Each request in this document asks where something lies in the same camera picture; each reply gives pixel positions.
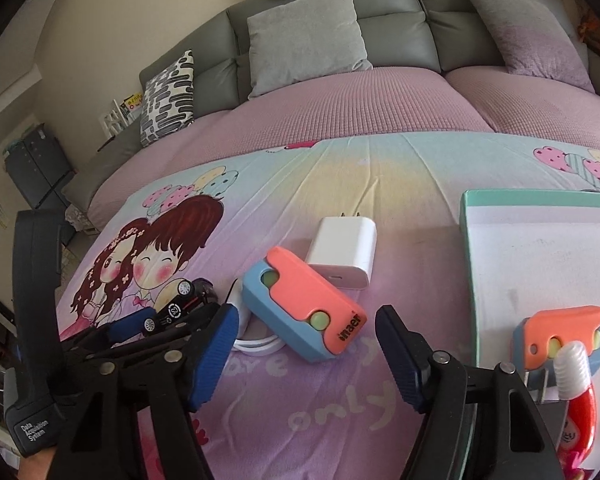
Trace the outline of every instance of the cartoon girl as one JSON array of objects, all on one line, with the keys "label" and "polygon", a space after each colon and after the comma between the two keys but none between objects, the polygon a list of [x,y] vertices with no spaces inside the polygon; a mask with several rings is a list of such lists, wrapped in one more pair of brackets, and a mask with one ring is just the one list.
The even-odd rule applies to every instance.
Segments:
[{"label": "cartoon girl", "polygon": [[60,334],[67,339],[94,324],[100,324],[131,282],[134,247],[148,228],[145,218],[125,225],[118,236],[99,254],[75,293],[71,311],[75,322]]},{"label": "cartoon girl", "polygon": [[131,260],[140,290],[119,301],[108,321],[154,307],[158,301],[154,291],[187,268],[196,251],[205,246],[223,212],[219,200],[196,195],[158,217],[142,236],[139,252]]}]

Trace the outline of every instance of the cartoon print bed sheet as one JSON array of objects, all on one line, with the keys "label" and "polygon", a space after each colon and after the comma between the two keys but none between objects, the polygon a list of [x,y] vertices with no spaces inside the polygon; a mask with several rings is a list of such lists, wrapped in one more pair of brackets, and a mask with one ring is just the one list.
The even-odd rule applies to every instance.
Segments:
[{"label": "cartoon print bed sheet", "polygon": [[[322,217],[369,216],[371,285],[348,292],[371,320],[361,335],[320,364],[289,348],[232,352],[194,428],[218,480],[398,478],[420,417],[400,400],[375,311],[391,303],[432,347],[471,361],[459,202],[467,189],[503,187],[600,192],[600,152],[427,132],[307,142],[182,171],[135,193],[104,229],[58,304],[61,337],[159,310],[181,278],[207,278],[223,298],[270,247],[304,257]],[[139,427],[149,478],[160,479],[146,410]]]}]

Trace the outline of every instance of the cabinet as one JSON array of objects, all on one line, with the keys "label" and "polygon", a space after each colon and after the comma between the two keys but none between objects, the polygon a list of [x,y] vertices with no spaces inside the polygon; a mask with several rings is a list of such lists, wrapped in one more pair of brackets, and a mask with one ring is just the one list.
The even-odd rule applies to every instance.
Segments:
[{"label": "cabinet", "polygon": [[[7,173],[32,209],[61,209],[69,206],[62,188],[74,177],[74,170],[58,140],[39,124],[9,148]],[[65,222],[62,243],[67,245],[75,230]]]}]

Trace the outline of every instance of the patterned pillow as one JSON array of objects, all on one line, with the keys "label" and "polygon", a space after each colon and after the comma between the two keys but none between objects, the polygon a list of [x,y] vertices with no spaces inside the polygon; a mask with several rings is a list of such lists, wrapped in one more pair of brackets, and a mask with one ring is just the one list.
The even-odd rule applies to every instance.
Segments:
[{"label": "patterned pillow", "polygon": [[140,142],[143,147],[193,122],[193,53],[187,50],[149,80],[144,89]]}]

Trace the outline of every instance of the white tray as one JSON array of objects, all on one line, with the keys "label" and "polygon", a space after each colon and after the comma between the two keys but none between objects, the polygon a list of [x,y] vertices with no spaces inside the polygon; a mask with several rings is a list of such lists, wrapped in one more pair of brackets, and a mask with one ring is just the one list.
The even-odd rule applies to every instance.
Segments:
[{"label": "white tray", "polygon": [[[475,316],[475,363],[509,361],[511,335],[539,310],[600,306],[600,194],[473,190],[462,197]],[[598,432],[583,467],[600,468]],[[548,398],[555,398],[550,391]]]}]

